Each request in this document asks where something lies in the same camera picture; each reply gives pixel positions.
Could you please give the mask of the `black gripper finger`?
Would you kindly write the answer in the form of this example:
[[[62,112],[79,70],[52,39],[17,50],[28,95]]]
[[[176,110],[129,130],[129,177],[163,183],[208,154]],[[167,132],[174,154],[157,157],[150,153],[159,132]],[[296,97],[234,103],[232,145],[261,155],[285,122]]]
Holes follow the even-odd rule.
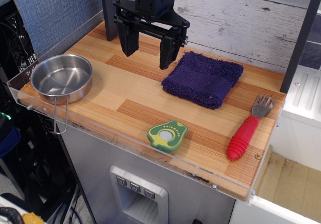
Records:
[[[180,37],[178,34],[167,34],[161,38],[160,43],[160,64],[161,70],[165,70],[176,60],[181,47]]]
[[[120,17],[116,19],[116,26],[122,51],[129,57],[139,48],[139,31]]]

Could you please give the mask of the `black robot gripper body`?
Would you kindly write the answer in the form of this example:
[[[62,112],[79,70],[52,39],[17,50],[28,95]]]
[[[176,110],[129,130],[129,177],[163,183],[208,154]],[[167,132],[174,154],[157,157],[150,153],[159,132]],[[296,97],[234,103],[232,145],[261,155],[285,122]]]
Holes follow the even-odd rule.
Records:
[[[179,35],[181,46],[184,46],[188,42],[187,28],[190,23],[174,11],[174,3],[175,0],[114,0],[115,23],[120,17],[132,23],[135,30],[159,39],[169,31],[152,23],[171,26],[171,31]]]

